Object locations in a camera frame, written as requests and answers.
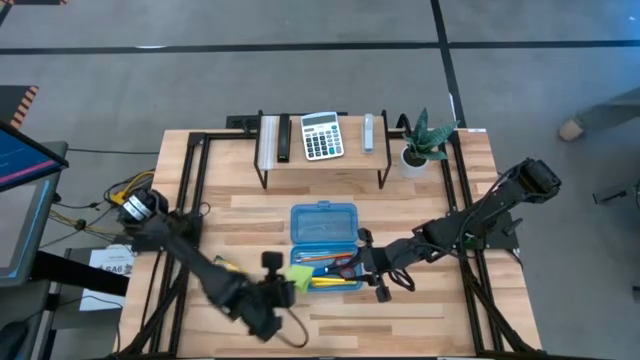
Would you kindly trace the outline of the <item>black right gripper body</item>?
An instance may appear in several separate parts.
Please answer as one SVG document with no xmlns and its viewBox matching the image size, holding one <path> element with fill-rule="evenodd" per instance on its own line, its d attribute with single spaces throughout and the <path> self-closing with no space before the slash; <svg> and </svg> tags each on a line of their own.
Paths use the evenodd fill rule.
<svg viewBox="0 0 640 360">
<path fill-rule="evenodd" d="M 392 280 L 411 280 L 406 268 L 418 261 L 417 245 L 415 239 L 398 239 L 382 247 L 363 240 L 360 256 L 364 270 L 375 275 L 388 273 Z"/>
</svg>

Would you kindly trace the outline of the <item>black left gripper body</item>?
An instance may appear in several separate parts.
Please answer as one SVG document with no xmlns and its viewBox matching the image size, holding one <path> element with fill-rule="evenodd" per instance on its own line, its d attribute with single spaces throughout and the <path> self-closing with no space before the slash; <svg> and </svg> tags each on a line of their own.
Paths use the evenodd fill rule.
<svg viewBox="0 0 640 360">
<path fill-rule="evenodd" d="M 258 283 L 259 290 L 271 307 L 289 309 L 295 304 L 296 294 L 294 296 L 288 296 L 285 293 L 285 281 L 285 278 L 275 278 L 263 280 Z"/>
</svg>

